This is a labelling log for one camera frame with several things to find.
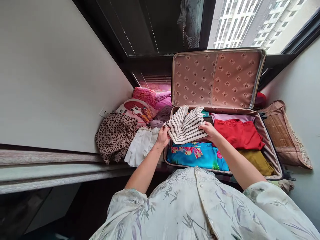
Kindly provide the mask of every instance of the wall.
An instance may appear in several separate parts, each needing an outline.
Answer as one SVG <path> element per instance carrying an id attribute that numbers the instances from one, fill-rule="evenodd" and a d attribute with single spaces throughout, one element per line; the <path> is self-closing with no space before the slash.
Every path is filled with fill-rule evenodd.
<path id="1" fill-rule="evenodd" d="M 269 103 L 281 99 L 293 129 L 306 148 L 313 171 L 290 168 L 296 178 L 290 197 L 320 231 L 320 38 L 287 66 L 264 90 Z"/>
<path id="2" fill-rule="evenodd" d="M 132 86 L 72 0 L 0 1 L 0 143 L 98 152 Z"/>

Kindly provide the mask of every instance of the blue floral fabric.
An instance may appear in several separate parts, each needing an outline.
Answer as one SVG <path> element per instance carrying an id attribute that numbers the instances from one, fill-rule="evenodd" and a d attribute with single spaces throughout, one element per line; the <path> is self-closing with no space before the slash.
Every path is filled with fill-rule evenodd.
<path id="1" fill-rule="evenodd" d="M 168 152 L 168 162 L 189 167 L 201 167 L 220 171 L 229 171 L 229 167 L 220 151 L 211 143 L 191 142 L 182 145 L 173 144 Z"/>

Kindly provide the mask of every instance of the person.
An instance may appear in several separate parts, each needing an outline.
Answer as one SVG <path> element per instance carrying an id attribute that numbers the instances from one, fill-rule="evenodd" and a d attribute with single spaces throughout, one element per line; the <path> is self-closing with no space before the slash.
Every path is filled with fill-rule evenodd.
<path id="1" fill-rule="evenodd" d="M 168 128 L 125 189 L 114 194 L 106 222 L 91 239 L 320 239 L 307 216 L 210 124 L 208 134 L 245 189 L 221 183 L 198 167 L 176 170 L 147 198 L 158 159 L 168 144 Z"/>

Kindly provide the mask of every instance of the striped garment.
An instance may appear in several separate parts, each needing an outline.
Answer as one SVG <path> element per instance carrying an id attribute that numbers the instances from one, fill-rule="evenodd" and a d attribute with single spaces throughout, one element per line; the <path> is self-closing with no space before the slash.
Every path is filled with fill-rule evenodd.
<path id="1" fill-rule="evenodd" d="M 208 136 L 198 127 L 204 124 L 203 107 L 193 109 L 188 115 L 189 106 L 183 106 L 164 124 L 169 127 L 168 134 L 175 144 L 185 144 Z"/>

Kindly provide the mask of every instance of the open suitcase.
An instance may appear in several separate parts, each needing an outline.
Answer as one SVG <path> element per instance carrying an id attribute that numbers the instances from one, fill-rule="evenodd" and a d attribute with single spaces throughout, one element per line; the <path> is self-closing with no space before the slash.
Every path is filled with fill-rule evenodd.
<path id="1" fill-rule="evenodd" d="M 277 181 L 284 177 L 282 165 L 260 114 L 253 110 L 265 58 L 266 52 L 262 48 L 175 54 L 172 63 L 171 116 L 183 105 L 188 105 L 189 110 L 203 106 L 204 111 L 209 113 L 255 116 L 254 125 L 265 143 L 261 152 L 276 172 L 266 179 Z M 171 166 L 188 167 L 167 161 L 171 146 L 172 141 L 164 150 L 164 161 Z M 232 176 L 230 171 L 207 170 Z"/>

